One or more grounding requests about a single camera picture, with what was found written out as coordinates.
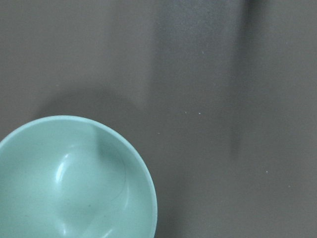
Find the green bowl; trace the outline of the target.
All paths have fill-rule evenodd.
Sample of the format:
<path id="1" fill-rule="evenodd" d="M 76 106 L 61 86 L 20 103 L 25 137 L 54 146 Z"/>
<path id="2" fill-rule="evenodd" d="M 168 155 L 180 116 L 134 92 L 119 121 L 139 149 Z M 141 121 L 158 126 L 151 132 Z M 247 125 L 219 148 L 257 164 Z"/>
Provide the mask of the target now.
<path id="1" fill-rule="evenodd" d="M 142 157 L 99 122 L 45 117 L 0 143 L 3 238 L 152 238 L 157 220 Z"/>

